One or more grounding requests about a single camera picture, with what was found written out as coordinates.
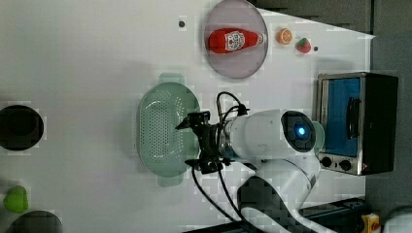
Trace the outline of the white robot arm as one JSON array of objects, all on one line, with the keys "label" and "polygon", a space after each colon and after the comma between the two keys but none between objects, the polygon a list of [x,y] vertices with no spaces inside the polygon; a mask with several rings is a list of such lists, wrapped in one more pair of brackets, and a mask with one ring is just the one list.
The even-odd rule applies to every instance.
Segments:
[{"label": "white robot arm", "polygon": [[176,126],[191,129],[200,146],[199,156],[186,163],[203,174],[234,162],[253,169],[236,189],[235,210],[244,221],[264,233],[336,233],[299,212],[321,172],[307,115],[269,110],[214,125],[209,119],[208,112],[190,113]]}]

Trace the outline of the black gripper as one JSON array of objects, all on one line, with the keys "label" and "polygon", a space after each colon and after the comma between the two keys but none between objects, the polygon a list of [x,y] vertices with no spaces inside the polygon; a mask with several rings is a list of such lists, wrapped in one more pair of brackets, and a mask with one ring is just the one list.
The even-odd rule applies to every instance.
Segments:
[{"label": "black gripper", "polygon": [[228,166],[231,160],[224,157],[219,151],[219,125],[210,124],[210,112],[189,113],[181,123],[176,126],[177,130],[193,128],[200,146],[198,159],[188,159],[185,163],[200,171],[202,174],[211,174],[220,171],[224,165]]}]

